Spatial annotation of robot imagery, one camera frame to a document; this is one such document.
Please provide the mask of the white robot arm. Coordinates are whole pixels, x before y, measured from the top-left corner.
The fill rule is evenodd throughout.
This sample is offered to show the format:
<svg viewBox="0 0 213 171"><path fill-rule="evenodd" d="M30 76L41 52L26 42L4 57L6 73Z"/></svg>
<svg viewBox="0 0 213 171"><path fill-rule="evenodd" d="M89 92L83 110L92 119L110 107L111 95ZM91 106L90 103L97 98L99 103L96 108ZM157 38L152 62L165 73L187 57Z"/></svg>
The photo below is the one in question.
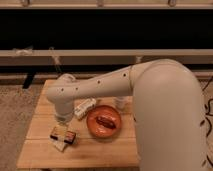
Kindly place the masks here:
<svg viewBox="0 0 213 171"><path fill-rule="evenodd" d="M132 98L140 171L208 171L204 96L187 67L161 59L84 81L64 74L46 92L65 120L75 100L113 96Z"/></svg>

